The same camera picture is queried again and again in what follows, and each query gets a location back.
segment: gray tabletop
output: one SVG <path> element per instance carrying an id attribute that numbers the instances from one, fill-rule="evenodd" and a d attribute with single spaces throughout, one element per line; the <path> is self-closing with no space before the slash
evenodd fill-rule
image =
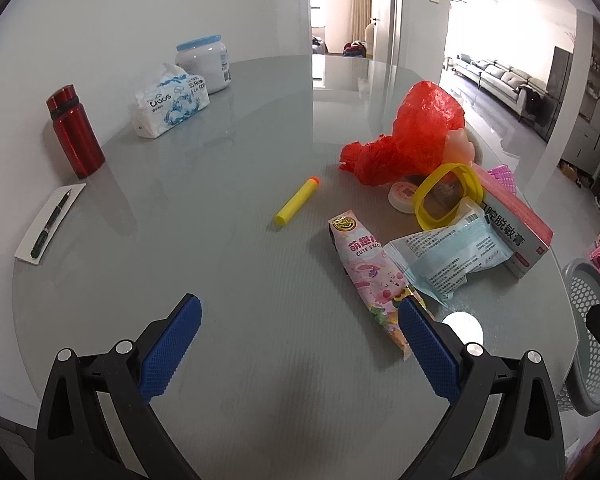
<path id="1" fill-rule="evenodd" d="M 387 242 L 418 230 L 384 187 L 338 170 L 341 147 L 390 133 L 420 80 L 364 59 L 252 60 L 211 104 L 155 140 L 126 128 L 104 146 L 39 266 L 16 261 L 13 315 L 39 396 L 56 353 L 135 339 L 186 293 L 203 323 L 152 407 L 204 479 L 392 479 L 448 404 L 375 325 L 327 220 L 353 209 Z M 484 166 L 497 165 L 483 146 Z M 311 175 L 318 191 L 285 228 L 271 219 Z M 577 345 L 553 253 L 522 280 L 471 275 L 436 318 L 473 314 L 493 354 L 536 349 L 559 390 Z M 488 406 L 465 457 L 477 457 Z"/>

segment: silver screw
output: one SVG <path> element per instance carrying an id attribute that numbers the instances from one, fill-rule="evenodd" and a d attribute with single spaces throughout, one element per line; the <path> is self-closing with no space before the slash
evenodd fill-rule
<path id="1" fill-rule="evenodd" d="M 529 358 L 529 360 L 532 363 L 538 364 L 540 361 L 542 361 L 542 356 L 535 350 L 531 350 L 531 351 L 527 352 L 526 356 Z"/>
<path id="2" fill-rule="evenodd" d="M 466 351 L 471 355 L 475 355 L 476 357 L 478 357 L 478 355 L 482 355 L 483 352 L 482 347 L 478 345 L 478 343 L 469 343 L 466 346 Z"/>
<path id="3" fill-rule="evenodd" d="M 68 348 L 63 348 L 58 352 L 58 361 L 66 361 L 69 357 L 71 357 L 71 350 Z"/>
<path id="4" fill-rule="evenodd" d="M 120 341 L 116 345 L 116 352 L 119 354 L 128 354 L 131 352 L 131 349 L 134 347 L 134 344 L 131 341 Z"/>

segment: notepad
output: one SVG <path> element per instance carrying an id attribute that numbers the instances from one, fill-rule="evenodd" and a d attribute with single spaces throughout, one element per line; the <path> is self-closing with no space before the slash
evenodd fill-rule
<path id="1" fill-rule="evenodd" d="M 51 194 L 49 200 L 47 200 L 45 205 L 42 206 L 42 209 L 36 216 L 35 220 L 31 223 L 29 229 L 27 229 L 27 233 L 24 235 L 24 238 L 20 242 L 20 245 L 18 246 L 18 249 L 14 254 L 14 256 L 17 259 L 33 265 L 37 265 L 40 263 L 42 256 L 45 254 L 46 247 L 50 244 L 51 239 L 56 233 L 56 230 L 58 230 L 60 224 L 62 223 L 62 219 L 67 214 L 69 209 L 71 209 L 72 204 L 75 202 L 75 199 L 78 198 L 78 195 L 80 195 L 80 192 L 84 189 L 84 186 L 86 186 L 86 184 L 73 184 L 72 186 L 62 186 L 56 189 Z M 35 245 L 36 240 L 38 239 L 38 235 L 40 234 L 42 229 L 44 229 L 46 221 L 49 220 L 51 213 L 54 211 L 54 209 L 60 202 L 60 199 L 69 190 L 71 190 L 71 195 L 69 195 L 69 198 L 64 204 L 64 207 L 62 208 L 58 219 L 51 226 L 51 229 L 49 229 L 49 236 L 46 238 L 45 244 L 42 246 L 40 256 L 37 258 L 32 258 L 31 250 L 33 249 L 33 246 Z"/>

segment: toothpaste box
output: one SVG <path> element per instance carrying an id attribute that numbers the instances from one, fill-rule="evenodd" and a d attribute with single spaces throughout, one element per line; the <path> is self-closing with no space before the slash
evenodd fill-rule
<path id="1" fill-rule="evenodd" d="M 513 256 L 505 262 L 513 274 L 521 278 L 543 254 L 549 251 L 554 232 L 531 208 L 480 166 L 472 169 L 484 189 L 482 208 L 493 229 L 500 235 Z"/>

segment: red thermos bottle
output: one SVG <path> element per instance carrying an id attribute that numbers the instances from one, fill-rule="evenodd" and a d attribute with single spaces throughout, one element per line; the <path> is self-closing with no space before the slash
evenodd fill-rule
<path id="1" fill-rule="evenodd" d="M 75 174 L 78 178 L 88 177 L 103 165 L 104 153 L 74 86 L 59 89 L 46 100 L 46 106 L 51 112 L 56 136 Z"/>

